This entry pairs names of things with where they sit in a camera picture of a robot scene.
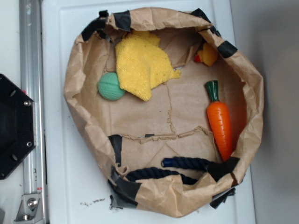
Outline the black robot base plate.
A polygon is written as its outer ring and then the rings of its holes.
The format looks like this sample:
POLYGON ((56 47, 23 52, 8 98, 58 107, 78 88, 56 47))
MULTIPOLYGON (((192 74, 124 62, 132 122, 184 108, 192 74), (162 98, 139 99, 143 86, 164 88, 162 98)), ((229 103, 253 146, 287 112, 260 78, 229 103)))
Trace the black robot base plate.
POLYGON ((0 179, 8 178, 34 147, 34 101, 1 74, 0 179))

